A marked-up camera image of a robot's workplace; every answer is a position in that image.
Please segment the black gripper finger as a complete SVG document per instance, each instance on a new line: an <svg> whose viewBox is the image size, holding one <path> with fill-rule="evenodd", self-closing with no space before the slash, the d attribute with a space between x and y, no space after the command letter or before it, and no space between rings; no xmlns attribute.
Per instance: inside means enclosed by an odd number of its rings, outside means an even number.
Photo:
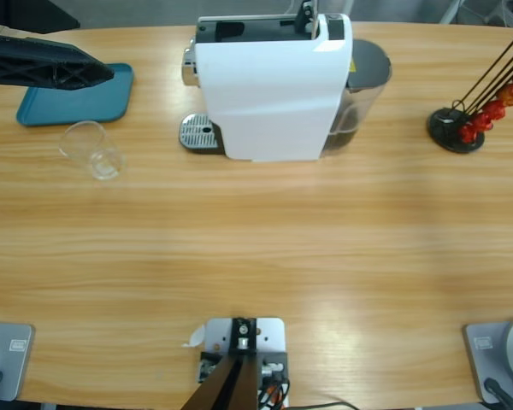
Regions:
<svg viewBox="0 0 513 410"><path fill-rule="evenodd" d="M71 44L0 35L0 85L76 91L114 76L111 67Z"/></svg>
<svg viewBox="0 0 513 410"><path fill-rule="evenodd" d="M25 32L78 29L72 15L48 0L0 0L0 26Z"/></svg>

